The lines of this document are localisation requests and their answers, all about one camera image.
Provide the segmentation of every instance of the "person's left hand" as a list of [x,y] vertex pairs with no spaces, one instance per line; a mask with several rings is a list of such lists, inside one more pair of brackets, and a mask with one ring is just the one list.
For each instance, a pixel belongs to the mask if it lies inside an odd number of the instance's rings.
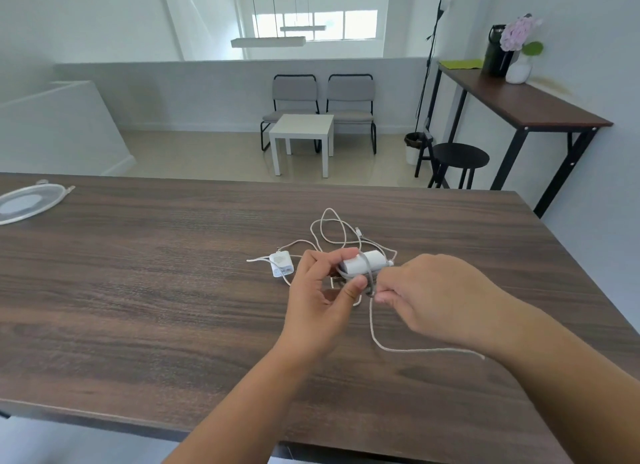
[[347,327],[351,307],[367,286],[367,278],[358,275],[342,290],[323,290],[322,281],[340,262],[357,255],[357,248],[305,252],[291,282],[284,328],[274,350],[293,358],[296,364],[309,366],[333,350]]

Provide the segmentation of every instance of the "wood grain surface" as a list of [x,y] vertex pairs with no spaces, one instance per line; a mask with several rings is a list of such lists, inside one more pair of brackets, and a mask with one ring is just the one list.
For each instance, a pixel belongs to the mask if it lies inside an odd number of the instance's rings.
[[512,85],[504,78],[482,74],[481,70],[442,72],[516,128],[610,127],[609,120],[598,117],[531,85]]
[[[42,177],[0,175],[0,192]],[[640,338],[515,193],[46,178],[76,189],[0,226],[0,408],[193,428],[282,329],[287,286],[245,259],[308,238],[327,207],[399,263],[468,260],[639,375]],[[390,310],[376,307],[374,323],[388,347],[440,346]],[[386,353],[366,302],[293,404],[284,439],[442,463],[569,462],[499,364]]]

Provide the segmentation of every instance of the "white floor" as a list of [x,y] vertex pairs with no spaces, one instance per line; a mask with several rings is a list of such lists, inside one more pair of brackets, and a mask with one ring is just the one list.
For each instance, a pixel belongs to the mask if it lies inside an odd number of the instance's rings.
[[[380,136],[373,155],[368,135],[335,138],[329,178],[322,178],[320,154],[310,141],[293,141],[293,155],[280,147],[282,176],[276,177],[270,149],[260,151],[258,134],[205,132],[123,132],[138,165],[126,176],[261,182],[306,182],[426,187],[428,162],[420,178],[405,161],[403,136]],[[1,464],[152,464],[174,442],[68,424],[11,417],[0,419]],[[296,461],[272,458],[271,464]]]

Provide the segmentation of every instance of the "window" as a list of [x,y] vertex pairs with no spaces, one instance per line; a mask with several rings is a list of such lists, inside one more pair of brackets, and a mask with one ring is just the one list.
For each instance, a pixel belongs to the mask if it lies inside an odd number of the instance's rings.
[[[285,26],[326,26],[324,31],[287,31]],[[343,39],[376,39],[378,11],[332,11],[320,13],[285,13],[253,15],[256,38],[304,36],[308,41],[341,41]]]

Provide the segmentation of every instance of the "baseboard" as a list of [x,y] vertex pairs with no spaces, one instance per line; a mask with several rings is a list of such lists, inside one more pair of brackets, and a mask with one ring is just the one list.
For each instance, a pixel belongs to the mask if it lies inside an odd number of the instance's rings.
[[113,165],[106,171],[103,171],[100,176],[122,176],[137,163],[138,161],[136,161],[136,158],[129,154],[119,163]]
[[[119,123],[120,130],[160,130],[177,132],[260,132],[260,122],[253,123],[168,123],[140,122]],[[379,134],[406,134],[413,131],[411,125],[377,125]],[[337,125],[337,134],[369,133],[366,125]]]

